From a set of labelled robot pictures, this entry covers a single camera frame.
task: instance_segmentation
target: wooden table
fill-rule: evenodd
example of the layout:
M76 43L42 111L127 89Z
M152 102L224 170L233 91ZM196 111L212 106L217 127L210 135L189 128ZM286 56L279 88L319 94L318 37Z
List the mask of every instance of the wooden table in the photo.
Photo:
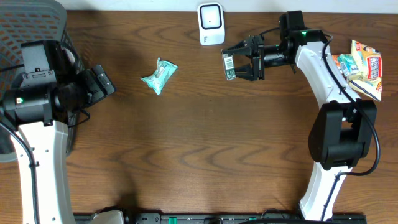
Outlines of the wooden table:
M310 85L288 66L266 69L266 80L227 81L220 54L278 26L280 15L226 12L225 43L204 47L195 12L68 12L69 34L86 65L102 64L118 88L89 108L90 122L78 127L67 159L73 211L117 203L165 213L297 208L313 165L307 140L318 105ZM382 53L381 162L372 175L345 180L334 211L397 223L398 15L304 19L335 36L334 54L349 53L351 39ZM266 36L266 44L277 43L278 33ZM157 57L179 66L159 96L139 79L155 71ZM372 145L354 170L368 169L374 155ZM0 182L0 223L21 223L16 162L0 164Z

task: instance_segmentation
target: green led light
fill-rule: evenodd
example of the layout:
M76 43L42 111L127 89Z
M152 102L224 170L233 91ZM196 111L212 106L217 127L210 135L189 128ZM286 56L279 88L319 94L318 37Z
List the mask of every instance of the green led light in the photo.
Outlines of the green led light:
M17 102L17 104L23 103L24 99L18 97L18 98L16 98L16 102Z

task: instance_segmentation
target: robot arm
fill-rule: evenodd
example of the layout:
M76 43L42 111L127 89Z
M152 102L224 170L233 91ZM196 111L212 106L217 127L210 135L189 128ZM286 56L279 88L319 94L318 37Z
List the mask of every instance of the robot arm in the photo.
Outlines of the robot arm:
M65 161L68 117L116 91L100 65L76 73L62 48L63 43L52 40L22 44L23 81L0 101L0 112L34 158L32 165L25 149L11 138L18 155L24 223L75 223ZM120 217L107 214L96 222Z
M308 138L314 165L307 192L300 201L300 209L305 219L321 220L335 175L351 172L359 159L368 153L371 140L371 130L362 114L354 109L336 82L345 87L345 92L356 100L372 123L376 119L376 106L371 100L362 101L347 85L331 57L322 57L326 35L321 30L306 28L301 11L283 14L279 18L279 30L279 45L264 46L263 36L255 35L222 53L228 56L244 54L251 59L253 66L235 69L237 77L248 80L264 79L264 68L267 67L296 65L303 71L318 101L320 112ZM325 55L330 54L327 46ZM330 65L337 81L331 77L324 60ZM351 128L342 129L344 121L352 123ZM323 220L332 217L333 203L344 178L340 177L335 185Z

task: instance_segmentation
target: plastic wrapper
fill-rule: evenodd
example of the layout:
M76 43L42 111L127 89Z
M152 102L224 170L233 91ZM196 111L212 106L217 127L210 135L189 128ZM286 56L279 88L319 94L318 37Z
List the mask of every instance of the plastic wrapper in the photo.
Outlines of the plastic wrapper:
M148 84L148 87L153 88L156 94L159 95L167 80L178 69L178 66L160 58L157 59L156 64L157 69L152 75L140 79Z
M340 64L341 71L344 76L355 75L359 72L358 66L356 66L353 56L341 54L338 57L338 62Z
M333 58L333 61L335 62L340 73L343 74L343 71L341 70L341 67L340 67L340 63L338 62L338 56L339 55L332 55L331 57Z
M382 60L380 52L353 40L351 55L358 66L359 72L347 77L350 87L377 101L381 101Z

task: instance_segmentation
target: gray mesh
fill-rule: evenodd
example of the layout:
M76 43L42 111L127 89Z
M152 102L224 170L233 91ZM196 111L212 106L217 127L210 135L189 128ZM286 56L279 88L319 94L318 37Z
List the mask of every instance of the gray mesh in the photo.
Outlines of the gray mesh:
M75 49L65 29L67 12L57 1L1 0L0 4L0 68L24 63L21 52L21 43L24 42L57 40L66 42ZM80 59L78 62L78 72L80 72L84 69L84 65ZM12 81L24 72L24 68L18 68L0 73L0 100L4 92L11 88ZM74 129L69 130L68 151L72 146L73 131ZM0 143L2 147L0 150L3 152L13 149L9 136L3 130L0 130ZM15 157L9 154L0 154L0 162L13 159Z

